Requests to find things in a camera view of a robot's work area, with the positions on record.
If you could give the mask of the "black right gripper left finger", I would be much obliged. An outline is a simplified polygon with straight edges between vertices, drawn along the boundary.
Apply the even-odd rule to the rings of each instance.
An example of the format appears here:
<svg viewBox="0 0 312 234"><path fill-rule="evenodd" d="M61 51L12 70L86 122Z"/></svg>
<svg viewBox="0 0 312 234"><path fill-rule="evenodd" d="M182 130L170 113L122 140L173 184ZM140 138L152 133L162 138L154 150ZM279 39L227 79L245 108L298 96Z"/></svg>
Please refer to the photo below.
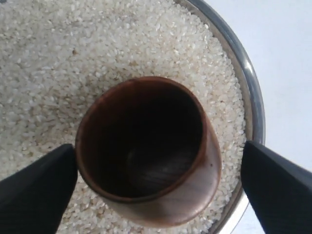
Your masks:
<svg viewBox="0 0 312 234"><path fill-rule="evenodd" d="M63 144L0 182L2 234L55 234L78 178L74 147Z"/></svg>

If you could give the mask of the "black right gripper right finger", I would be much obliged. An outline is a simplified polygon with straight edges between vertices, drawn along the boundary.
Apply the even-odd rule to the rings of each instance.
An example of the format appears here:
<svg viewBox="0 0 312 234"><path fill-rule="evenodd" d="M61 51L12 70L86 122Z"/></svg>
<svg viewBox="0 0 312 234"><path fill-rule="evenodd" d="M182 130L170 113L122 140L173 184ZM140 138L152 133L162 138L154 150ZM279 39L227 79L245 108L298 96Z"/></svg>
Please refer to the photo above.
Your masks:
<svg viewBox="0 0 312 234"><path fill-rule="evenodd" d="M247 141L241 183L265 233L312 232L311 172L264 145Z"/></svg>

